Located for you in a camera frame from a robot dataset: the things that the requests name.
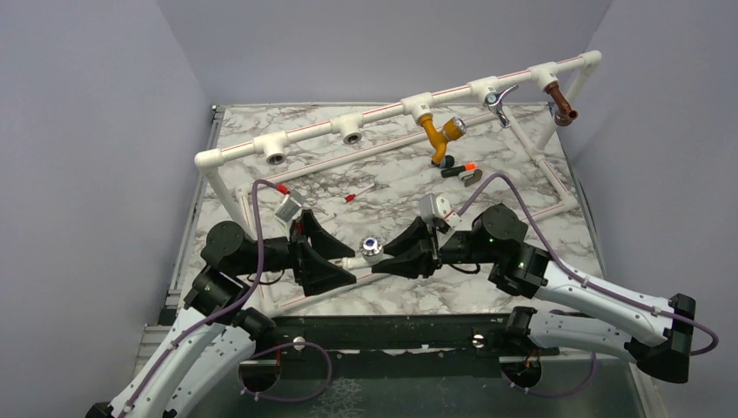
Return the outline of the white faucet chrome knob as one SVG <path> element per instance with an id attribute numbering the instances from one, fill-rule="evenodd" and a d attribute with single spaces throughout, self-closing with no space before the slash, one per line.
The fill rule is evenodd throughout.
<path id="1" fill-rule="evenodd" d="M 359 241 L 357 255 L 342 258 L 338 266 L 346 271 L 371 268 L 393 256 L 385 252 L 382 241 L 376 236 L 365 236 Z"/>

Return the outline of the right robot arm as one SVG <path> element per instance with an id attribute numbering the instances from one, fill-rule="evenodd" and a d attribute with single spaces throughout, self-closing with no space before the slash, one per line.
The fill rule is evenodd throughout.
<path id="1" fill-rule="evenodd" d="M 575 272 L 551 251 L 527 244 L 528 225 L 503 204 L 488 207 L 470 228 L 441 244 L 435 222 L 416 218 L 385 245 L 386 258 L 374 273 L 427 278 L 442 266 L 490 264 L 488 276 L 512 296 L 575 309 L 573 316 L 518 307 L 502 331 L 513 354 L 528 349 L 571 347 L 633 362 L 640 371 L 671 383 L 685 383 L 694 334 L 696 302 L 677 293 L 652 296 Z"/>

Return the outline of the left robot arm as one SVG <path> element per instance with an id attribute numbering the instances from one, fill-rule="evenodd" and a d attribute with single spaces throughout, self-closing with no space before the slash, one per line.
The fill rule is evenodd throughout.
<path id="1" fill-rule="evenodd" d="M 273 321 L 258 308 L 268 272 L 292 271 L 307 296 L 352 285 L 356 278 L 332 263 L 355 252 L 331 236 L 311 210 L 290 222 L 286 235 L 266 239 L 222 221 L 206 235 L 205 266 L 192 282 L 168 334 L 131 383 L 89 417 L 186 417 L 229 368 L 263 357 L 273 346 Z"/>

